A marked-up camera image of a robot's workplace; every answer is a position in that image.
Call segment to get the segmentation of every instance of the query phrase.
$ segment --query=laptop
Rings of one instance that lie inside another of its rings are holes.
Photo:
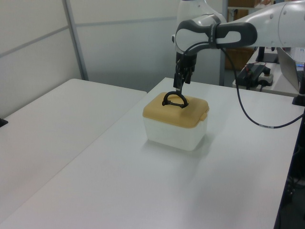
[[[300,82],[302,80],[303,71],[296,70],[296,64],[294,59],[290,57],[282,48],[276,48],[278,60],[284,77],[292,84],[292,86],[299,91]]]

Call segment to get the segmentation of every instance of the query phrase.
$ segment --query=white wall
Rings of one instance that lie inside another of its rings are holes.
[[[68,0],[89,80],[150,91],[173,78],[179,2]],[[224,0],[208,2],[222,12]],[[193,81],[219,84],[220,63],[219,50],[202,51]]]
[[[62,0],[0,0],[0,117],[80,71]]]

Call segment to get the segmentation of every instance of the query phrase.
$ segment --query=black handle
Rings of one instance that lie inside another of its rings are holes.
[[[172,101],[168,100],[168,97],[172,94],[175,94],[177,96],[179,96],[182,101],[183,101],[183,104],[176,104],[176,103],[173,103]],[[162,101],[162,106],[165,106],[165,105],[174,105],[174,106],[179,106],[181,108],[185,108],[187,107],[189,103],[187,102],[186,98],[180,93],[180,92],[168,92],[164,98],[163,98],[163,101]]]

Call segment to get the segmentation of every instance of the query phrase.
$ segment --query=gray floor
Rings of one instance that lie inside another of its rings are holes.
[[[281,225],[279,217],[274,229],[305,229],[305,188],[296,189],[292,202],[280,210]]]

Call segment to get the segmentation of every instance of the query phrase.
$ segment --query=cardboard box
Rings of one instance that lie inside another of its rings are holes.
[[[226,51],[232,59],[232,62],[237,71],[240,71],[244,68],[254,53],[254,50],[251,48],[226,49]],[[230,70],[233,69],[228,58],[225,58],[225,68]]]
[[[254,8],[260,2],[260,0],[229,0],[228,6]]]

